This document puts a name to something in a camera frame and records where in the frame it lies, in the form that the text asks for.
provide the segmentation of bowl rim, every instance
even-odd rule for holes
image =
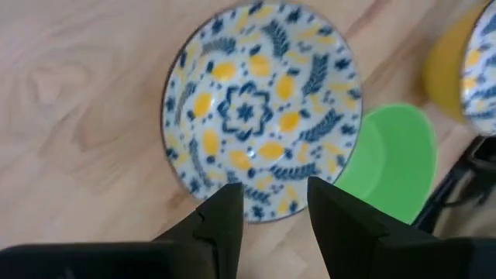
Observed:
[[[358,122],[358,128],[356,131],[356,139],[353,141],[353,146],[351,148],[349,156],[346,158],[346,162],[345,162],[343,169],[339,172],[339,174],[336,176],[336,178],[334,178],[334,183],[336,183],[336,181],[339,179],[341,174],[343,174],[344,170],[348,166],[348,163],[350,162],[351,157],[353,156],[353,153],[357,147],[358,136],[360,135],[360,131],[361,131],[362,124],[363,124],[363,119],[365,117],[364,116],[364,105],[363,105],[365,96],[364,96],[364,91],[363,91],[363,80],[362,80],[360,73],[358,71],[357,59],[355,58],[356,56],[355,56],[353,50],[351,49],[350,45],[348,44],[343,33],[340,32],[336,28],[336,25],[327,16],[325,16],[321,12],[319,12],[318,9],[313,8],[313,6],[305,4],[305,3],[296,2],[293,0],[288,0],[288,1],[285,1],[285,0],[284,1],[277,1],[277,0],[266,0],[266,1],[265,0],[262,0],[262,1],[246,0],[246,1],[244,1],[244,0],[241,0],[241,1],[235,2],[231,5],[227,5],[226,7],[221,8],[219,11],[212,13],[210,16],[208,16],[207,19],[205,19],[201,24],[199,24],[198,27],[196,27],[193,31],[191,31],[191,34],[186,38],[184,43],[182,43],[181,46],[178,48],[177,53],[175,55],[175,58],[170,63],[170,66],[169,66],[169,69],[167,71],[167,75],[166,75],[166,78],[164,81],[164,85],[162,87],[162,91],[161,91],[162,97],[160,99],[160,110],[159,110],[160,111],[159,124],[160,124],[160,138],[162,141],[162,147],[164,149],[164,156],[165,156],[166,161],[168,162],[169,168],[171,169],[172,173],[174,174],[174,178],[176,180],[176,183],[180,186],[180,188],[183,189],[183,191],[187,192],[189,195],[191,195],[191,194],[188,192],[188,189],[185,187],[184,182],[180,179],[179,173],[177,172],[177,169],[175,168],[172,160],[166,155],[167,143],[165,140],[165,130],[166,129],[164,127],[164,109],[165,109],[164,108],[164,102],[165,102],[165,98],[167,95],[167,88],[168,88],[167,85],[169,84],[169,81],[172,77],[175,65],[177,64],[178,60],[181,57],[182,50],[184,50],[189,45],[189,43],[194,39],[195,35],[200,30],[202,30],[205,26],[207,26],[218,15],[221,15],[221,14],[226,13],[228,11],[232,11],[233,9],[249,7],[249,6],[251,6],[257,2],[267,3],[269,5],[299,5],[303,9],[306,9],[307,11],[316,14],[318,17],[320,17],[322,19],[322,21],[327,22],[333,28],[334,32],[336,32],[338,34],[338,36],[342,39],[343,45],[350,52],[351,64],[353,65],[353,68],[355,69],[356,82],[357,82],[356,86],[360,89],[360,93],[361,93],[361,96],[360,96],[361,107],[360,107],[360,121]],[[193,200],[195,200],[198,204],[203,202],[203,200],[197,199],[195,197],[193,197]],[[307,205],[301,207],[299,210],[293,212],[292,214],[284,215],[284,216],[277,217],[274,219],[268,219],[268,220],[263,220],[263,221],[255,221],[255,220],[249,221],[246,218],[243,218],[243,219],[244,219],[244,222],[248,222],[250,224],[252,224],[252,223],[253,224],[264,224],[264,223],[269,223],[269,222],[275,222],[275,221],[279,221],[279,220],[290,218],[294,215],[297,215],[298,213],[304,211],[307,207],[308,207],[308,203],[307,203]]]

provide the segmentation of wooden surface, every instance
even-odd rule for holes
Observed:
[[[477,0],[307,0],[347,38],[366,109],[410,102],[438,136],[439,179],[474,136],[426,100],[434,39]],[[0,3],[0,247],[150,240],[198,202],[160,138],[167,70],[230,0]],[[327,278],[308,212],[245,225],[239,278]]]

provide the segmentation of yellow bowl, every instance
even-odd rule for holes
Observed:
[[[436,42],[423,70],[432,101],[446,115],[486,135],[496,133],[496,99],[484,96],[496,84],[496,76],[487,76],[485,84],[478,78],[488,71],[487,60],[496,53],[496,30],[483,32],[494,24],[495,15],[496,2],[470,9]],[[485,46],[488,41],[494,46]]]

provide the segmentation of bowl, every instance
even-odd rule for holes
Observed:
[[[307,205],[307,177],[337,179],[361,112],[357,69],[334,26],[302,5],[256,2],[220,12],[186,42],[162,127],[193,196],[242,182],[245,219],[264,222]]]
[[[496,2],[475,5],[441,36],[423,80],[446,115],[482,135],[496,134]]]
[[[436,175],[436,137],[411,105],[388,105],[363,117],[356,149],[336,186],[405,223],[429,196]]]

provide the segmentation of blue and yellow patterned bowl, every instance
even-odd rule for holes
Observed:
[[[163,105],[184,186],[208,198],[242,181],[250,222],[302,210],[309,176],[334,182],[362,114],[357,69],[334,27],[303,6],[263,2],[221,12],[190,38]]]

